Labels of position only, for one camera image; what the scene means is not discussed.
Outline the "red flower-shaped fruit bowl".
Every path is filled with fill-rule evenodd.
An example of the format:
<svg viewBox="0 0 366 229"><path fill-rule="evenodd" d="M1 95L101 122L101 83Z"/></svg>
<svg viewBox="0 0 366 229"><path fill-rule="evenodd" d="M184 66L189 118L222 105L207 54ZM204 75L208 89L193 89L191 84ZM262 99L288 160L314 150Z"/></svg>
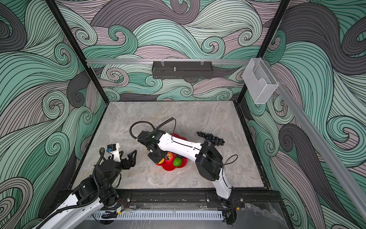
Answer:
<svg viewBox="0 0 366 229"><path fill-rule="evenodd" d="M165 171L173 171L175 169L184 168L186 166L187 162L188 162L188 159L181 156L181 155L179 155L179 154L176 154L176 153L174 153L174 155L175 155L175 158L179 157L183 160L183 163L180 167L178 167L178 168L174 167L173 166L173 160L168 161L166 157L164 158L165 159L164 163L162 163L161 165L157 165L157 163L156 163L156 165L159 166L159 167L162 167Z"/></svg>

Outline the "green lime fruit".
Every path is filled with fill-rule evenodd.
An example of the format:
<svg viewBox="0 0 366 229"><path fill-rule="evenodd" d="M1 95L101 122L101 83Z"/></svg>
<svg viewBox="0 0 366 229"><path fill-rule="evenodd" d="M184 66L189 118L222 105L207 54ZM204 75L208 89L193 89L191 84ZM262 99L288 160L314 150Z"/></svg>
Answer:
<svg viewBox="0 0 366 229"><path fill-rule="evenodd" d="M183 160L179 157L176 157L174 160L173 160L173 166L178 168L182 165L183 163Z"/></svg>

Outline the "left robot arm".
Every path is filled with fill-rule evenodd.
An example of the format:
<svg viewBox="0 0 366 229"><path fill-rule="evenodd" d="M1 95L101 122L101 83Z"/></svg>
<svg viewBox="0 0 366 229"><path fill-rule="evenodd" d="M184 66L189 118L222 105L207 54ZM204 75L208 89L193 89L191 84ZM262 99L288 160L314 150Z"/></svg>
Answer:
<svg viewBox="0 0 366 229"><path fill-rule="evenodd" d="M115 219L127 207L113 183L122 170L129 170L136 164L137 151L129 153L128 158L116 162L112 156L104 158L105 149L100 148L100 158L92 174L77 186L66 200L35 228L37 229L74 229L88 216L102 208L107 212L102 219Z"/></svg>

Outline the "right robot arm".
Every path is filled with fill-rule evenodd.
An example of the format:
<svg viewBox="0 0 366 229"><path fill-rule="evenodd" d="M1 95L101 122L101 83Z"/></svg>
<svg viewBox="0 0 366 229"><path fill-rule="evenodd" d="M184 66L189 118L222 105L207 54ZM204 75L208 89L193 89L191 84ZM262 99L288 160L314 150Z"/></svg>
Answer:
<svg viewBox="0 0 366 229"><path fill-rule="evenodd" d="M194 162L199 174L213 183L217 195L225 200L230 198L232 186L226 181L223 172L223 156L210 142L193 143L162 130L157 130L155 133L143 131L137 137L137 141L147 148L148 157L155 164L167 159L168 153L177 154Z"/></svg>

